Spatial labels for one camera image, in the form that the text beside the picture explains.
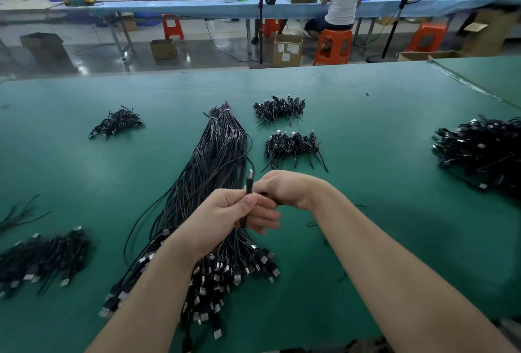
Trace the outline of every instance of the paper label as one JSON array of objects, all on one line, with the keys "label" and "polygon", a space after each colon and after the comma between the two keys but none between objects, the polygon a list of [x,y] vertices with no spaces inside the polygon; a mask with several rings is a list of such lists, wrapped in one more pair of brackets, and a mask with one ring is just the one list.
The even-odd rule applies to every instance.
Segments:
[{"label": "paper label", "polygon": [[288,51],[291,54],[298,54],[299,49],[300,49],[300,45],[298,45],[298,44],[289,44],[288,45]]}]

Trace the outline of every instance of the person's left hand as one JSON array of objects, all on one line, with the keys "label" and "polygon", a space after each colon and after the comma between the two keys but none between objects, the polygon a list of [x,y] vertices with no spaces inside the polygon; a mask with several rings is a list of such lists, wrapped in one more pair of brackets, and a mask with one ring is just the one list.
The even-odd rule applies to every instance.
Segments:
[{"label": "person's left hand", "polygon": [[173,235],[182,235],[197,259],[210,253],[247,215],[246,225],[264,235],[264,228],[280,228],[277,204],[260,194],[219,188],[181,224]]}]

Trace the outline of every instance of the shiny floor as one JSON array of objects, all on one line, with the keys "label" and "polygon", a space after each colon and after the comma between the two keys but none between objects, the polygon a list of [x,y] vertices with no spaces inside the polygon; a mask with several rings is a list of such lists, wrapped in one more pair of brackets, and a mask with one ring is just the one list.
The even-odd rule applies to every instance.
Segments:
[{"label": "shiny floor", "polygon": [[[454,36],[465,16],[456,17],[442,44],[442,50],[458,48],[461,39]],[[363,63],[368,55],[381,54],[390,27],[374,26],[367,42],[370,21],[363,21],[356,42],[351,47],[350,63]],[[0,38],[9,47],[11,55],[0,50],[0,75],[15,75],[16,79],[85,76],[99,74],[134,74],[156,71],[188,71],[191,69],[247,68],[251,61],[259,60],[259,47],[251,46],[253,55],[246,48],[245,21],[189,20],[181,22],[184,41],[176,41],[179,57],[175,60],[155,61],[150,51],[150,41],[164,37],[163,27],[139,27],[130,33],[134,52],[129,51],[123,62],[108,28],[81,24],[25,24],[0,28]],[[303,22],[290,20],[284,33],[302,34]],[[400,22],[388,55],[404,51],[418,27],[417,24]],[[29,50],[22,47],[20,36],[33,32],[56,33],[62,40],[70,60],[38,63]],[[275,35],[264,41],[264,61],[271,62]],[[315,40],[304,39],[301,66],[311,65],[316,53]],[[517,43],[507,42],[505,54],[521,54]]]}]

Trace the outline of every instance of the orange plastic stool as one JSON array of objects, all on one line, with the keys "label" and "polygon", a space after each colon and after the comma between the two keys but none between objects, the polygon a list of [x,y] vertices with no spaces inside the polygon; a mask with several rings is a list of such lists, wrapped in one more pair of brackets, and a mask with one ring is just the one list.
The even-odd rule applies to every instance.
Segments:
[{"label": "orange plastic stool", "polygon": [[[342,65],[347,64],[349,61],[349,51],[351,50],[351,40],[353,33],[350,29],[348,30],[329,30],[324,29],[318,39],[317,53],[315,54],[315,60],[313,66],[316,66],[318,62],[326,65]],[[321,50],[325,40],[332,42],[331,48],[323,51]],[[347,40],[348,47],[346,51],[342,52],[342,43]]]},{"label": "orange plastic stool", "polygon": [[[447,26],[445,24],[435,24],[435,23],[423,23],[420,24],[420,27],[414,33],[413,40],[411,40],[409,47],[407,47],[406,51],[438,51],[440,48],[440,44],[447,33]],[[434,38],[431,41],[430,45],[427,47],[419,46],[421,39],[423,36],[433,35]]]},{"label": "orange plastic stool", "polygon": [[[180,36],[181,40],[185,39],[185,34],[183,34],[183,28],[181,28],[181,23],[176,18],[177,16],[172,16],[169,14],[161,14],[163,17],[163,30],[165,31],[165,39],[170,39],[170,36]],[[175,27],[168,26],[168,20],[174,20],[176,22]]]},{"label": "orange plastic stool", "polygon": [[280,23],[277,20],[264,20],[264,24],[262,25],[262,33],[265,38],[269,38],[272,32],[278,32],[280,28]]}]

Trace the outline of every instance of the hand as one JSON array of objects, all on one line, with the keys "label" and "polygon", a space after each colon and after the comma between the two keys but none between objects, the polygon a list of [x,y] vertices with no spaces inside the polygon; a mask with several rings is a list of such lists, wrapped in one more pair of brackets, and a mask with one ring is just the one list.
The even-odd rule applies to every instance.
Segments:
[{"label": "hand", "polygon": [[259,194],[244,190],[214,190],[206,200],[181,224],[173,235],[183,236],[196,260],[210,253],[223,241],[238,221],[248,215],[246,225],[264,235],[264,228],[280,228],[277,204]]},{"label": "hand", "polygon": [[266,193],[283,205],[309,210],[314,192],[324,184],[324,180],[303,173],[270,171],[253,184],[253,191]]}]

